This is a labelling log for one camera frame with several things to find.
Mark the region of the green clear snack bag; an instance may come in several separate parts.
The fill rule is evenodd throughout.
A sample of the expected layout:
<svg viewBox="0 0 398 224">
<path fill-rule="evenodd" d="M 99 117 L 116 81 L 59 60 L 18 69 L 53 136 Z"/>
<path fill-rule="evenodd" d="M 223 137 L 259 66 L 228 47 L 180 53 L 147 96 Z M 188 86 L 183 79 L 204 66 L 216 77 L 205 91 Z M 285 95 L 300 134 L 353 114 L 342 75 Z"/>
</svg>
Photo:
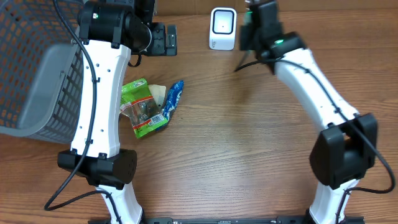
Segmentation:
<svg viewBox="0 0 398 224">
<path fill-rule="evenodd" d="M 167 124 L 168 121 L 155 102 L 144 78 L 122 86 L 120 112 L 130 119 L 138 139 Z"/>
</svg>

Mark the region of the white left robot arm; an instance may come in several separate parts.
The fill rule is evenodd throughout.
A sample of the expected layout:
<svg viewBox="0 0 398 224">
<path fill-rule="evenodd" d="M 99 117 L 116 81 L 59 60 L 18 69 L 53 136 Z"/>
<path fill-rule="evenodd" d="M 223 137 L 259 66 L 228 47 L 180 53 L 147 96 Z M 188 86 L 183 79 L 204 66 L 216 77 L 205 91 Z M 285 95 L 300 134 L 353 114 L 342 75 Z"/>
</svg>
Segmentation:
<svg viewBox="0 0 398 224">
<path fill-rule="evenodd" d="M 176 26 L 154 22 L 153 11 L 154 1 L 87 1 L 72 32 L 83 53 L 83 89 L 73 141 L 57 162 L 104 198 L 110 223 L 146 220 L 132 186 L 137 154 L 120 147 L 119 109 L 132 55 L 177 54 Z"/>
</svg>

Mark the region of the blue snack packet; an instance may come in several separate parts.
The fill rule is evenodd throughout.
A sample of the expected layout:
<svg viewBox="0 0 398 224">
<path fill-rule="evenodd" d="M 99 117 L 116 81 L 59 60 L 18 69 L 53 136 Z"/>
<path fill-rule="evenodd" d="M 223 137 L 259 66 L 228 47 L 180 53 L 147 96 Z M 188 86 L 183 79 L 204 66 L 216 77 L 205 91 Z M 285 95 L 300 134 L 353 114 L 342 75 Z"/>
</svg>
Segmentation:
<svg viewBox="0 0 398 224">
<path fill-rule="evenodd" d="M 183 80 L 180 80 L 180 81 L 174 83 L 170 87 L 170 89 L 167 93 L 165 106 L 162 109 L 163 116 L 167 120 L 167 122 L 164 125 L 162 125 L 161 127 L 157 128 L 156 131 L 165 129 L 167 127 L 167 125 L 169 124 L 175 110 L 177 109 L 178 102 L 179 102 L 180 97 L 183 92 L 183 88 L 184 88 Z"/>
</svg>

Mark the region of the beige paper snack bag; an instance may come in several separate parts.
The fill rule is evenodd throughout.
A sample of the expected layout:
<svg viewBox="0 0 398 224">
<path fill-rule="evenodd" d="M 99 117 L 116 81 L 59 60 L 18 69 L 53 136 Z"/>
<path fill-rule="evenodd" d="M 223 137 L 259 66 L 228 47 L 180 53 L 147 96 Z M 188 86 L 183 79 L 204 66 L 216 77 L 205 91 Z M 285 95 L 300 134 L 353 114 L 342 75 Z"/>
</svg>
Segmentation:
<svg viewBox="0 0 398 224">
<path fill-rule="evenodd" d="M 122 87 L 119 112 L 129 116 L 133 108 L 143 111 L 148 106 L 161 108 L 165 100 L 166 87 L 148 85 L 143 80 Z"/>
</svg>

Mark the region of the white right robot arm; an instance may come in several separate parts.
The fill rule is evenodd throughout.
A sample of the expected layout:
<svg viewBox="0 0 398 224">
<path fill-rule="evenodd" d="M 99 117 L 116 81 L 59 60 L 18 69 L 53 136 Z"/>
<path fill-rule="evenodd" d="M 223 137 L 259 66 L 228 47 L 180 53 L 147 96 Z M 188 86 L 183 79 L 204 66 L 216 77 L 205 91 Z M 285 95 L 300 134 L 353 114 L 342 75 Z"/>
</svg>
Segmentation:
<svg viewBox="0 0 398 224">
<path fill-rule="evenodd" d="M 361 115 L 334 89 L 296 32 L 286 33 L 276 1 L 247 1 L 239 43 L 287 85 L 313 121 L 318 137 L 310 166 L 318 180 L 301 223 L 364 223 L 344 213 L 350 192 L 374 165 L 377 121 Z"/>
</svg>

